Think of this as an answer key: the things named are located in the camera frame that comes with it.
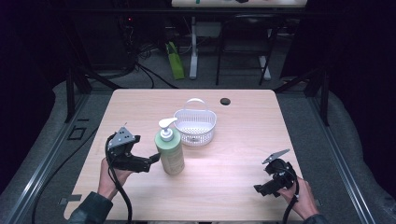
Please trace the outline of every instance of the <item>sleeve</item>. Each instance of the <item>sleeve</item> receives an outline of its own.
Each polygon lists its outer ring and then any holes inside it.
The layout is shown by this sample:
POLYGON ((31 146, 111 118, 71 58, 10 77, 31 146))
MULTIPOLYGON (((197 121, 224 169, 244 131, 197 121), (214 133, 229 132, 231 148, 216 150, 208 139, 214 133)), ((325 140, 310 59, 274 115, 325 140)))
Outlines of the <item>sleeve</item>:
POLYGON ((303 224, 329 224, 329 221, 325 216, 321 214, 313 215, 312 217, 307 218, 303 224))
POLYGON ((67 223, 104 223, 112 207, 109 199, 91 192, 73 211, 67 223))

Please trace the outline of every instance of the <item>perforated basket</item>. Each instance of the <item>perforated basket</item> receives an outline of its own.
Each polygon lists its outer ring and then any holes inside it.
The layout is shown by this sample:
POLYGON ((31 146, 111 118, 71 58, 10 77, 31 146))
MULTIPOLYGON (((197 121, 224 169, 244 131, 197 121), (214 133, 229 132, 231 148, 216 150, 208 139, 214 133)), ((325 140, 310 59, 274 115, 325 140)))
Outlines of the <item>perforated basket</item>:
POLYGON ((180 131, 183 144, 191 147, 200 147, 212 141, 216 114, 209 110, 206 103, 198 98, 192 98, 184 104, 184 108, 175 113, 175 127, 180 131), (205 110, 187 109, 187 104, 199 102, 205 106, 205 110))

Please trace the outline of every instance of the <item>green bottle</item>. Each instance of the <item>green bottle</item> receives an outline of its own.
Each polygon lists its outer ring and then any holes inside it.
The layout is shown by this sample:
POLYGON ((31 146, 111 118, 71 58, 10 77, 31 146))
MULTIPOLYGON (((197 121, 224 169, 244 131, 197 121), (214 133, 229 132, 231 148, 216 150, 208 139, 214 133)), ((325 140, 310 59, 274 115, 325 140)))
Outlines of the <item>green bottle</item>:
POLYGON ((162 129, 155 135, 155 145, 158 152, 161 152, 163 169, 169 175, 177 175, 184 169, 180 132, 169 128, 176 120, 177 118, 160 120, 162 129))

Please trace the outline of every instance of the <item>green bag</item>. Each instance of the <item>green bag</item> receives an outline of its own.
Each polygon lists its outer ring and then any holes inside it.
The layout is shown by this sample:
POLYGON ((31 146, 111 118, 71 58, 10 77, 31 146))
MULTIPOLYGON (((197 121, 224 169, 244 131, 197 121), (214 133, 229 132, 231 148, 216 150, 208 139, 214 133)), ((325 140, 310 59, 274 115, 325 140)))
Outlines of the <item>green bag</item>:
POLYGON ((174 78, 184 78, 183 64, 181 63, 180 57, 178 56, 175 44, 173 42, 169 42, 166 44, 166 50, 168 51, 169 63, 171 64, 174 78))

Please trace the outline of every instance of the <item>white pump head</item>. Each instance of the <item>white pump head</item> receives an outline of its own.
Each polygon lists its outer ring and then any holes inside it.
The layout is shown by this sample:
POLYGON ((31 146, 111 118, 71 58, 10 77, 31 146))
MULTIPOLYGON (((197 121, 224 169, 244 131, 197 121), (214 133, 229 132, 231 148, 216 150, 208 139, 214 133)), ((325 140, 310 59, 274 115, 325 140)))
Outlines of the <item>white pump head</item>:
POLYGON ((177 120, 177 118, 160 120, 159 124, 160 124, 160 127, 162 128, 161 139, 164 142, 169 142, 173 139, 173 131, 172 131, 172 129, 169 128, 169 126, 176 120, 177 120))

